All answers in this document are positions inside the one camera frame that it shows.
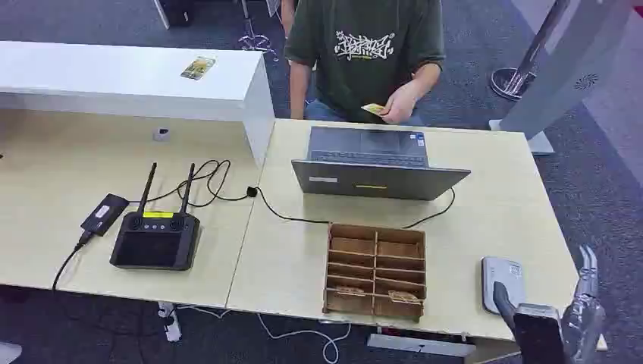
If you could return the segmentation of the person's left hand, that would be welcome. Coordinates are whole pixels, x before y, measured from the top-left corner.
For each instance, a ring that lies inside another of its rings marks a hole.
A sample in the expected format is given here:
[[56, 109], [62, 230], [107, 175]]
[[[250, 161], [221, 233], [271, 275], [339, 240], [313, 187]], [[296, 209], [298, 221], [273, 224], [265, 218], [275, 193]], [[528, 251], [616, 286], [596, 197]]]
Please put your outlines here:
[[387, 124], [407, 121], [419, 99], [416, 83], [410, 81], [397, 89], [388, 99], [380, 116]]

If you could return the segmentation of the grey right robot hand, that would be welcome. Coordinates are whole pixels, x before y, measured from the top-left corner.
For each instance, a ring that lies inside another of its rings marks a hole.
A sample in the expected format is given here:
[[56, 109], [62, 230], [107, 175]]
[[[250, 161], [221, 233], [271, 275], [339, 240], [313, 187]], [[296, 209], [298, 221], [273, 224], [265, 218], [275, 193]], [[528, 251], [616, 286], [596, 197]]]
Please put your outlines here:
[[524, 363], [593, 363], [606, 312], [598, 297], [598, 258], [579, 247], [582, 267], [571, 303], [562, 315], [552, 306], [510, 302], [507, 287], [495, 281], [492, 297], [513, 334]]

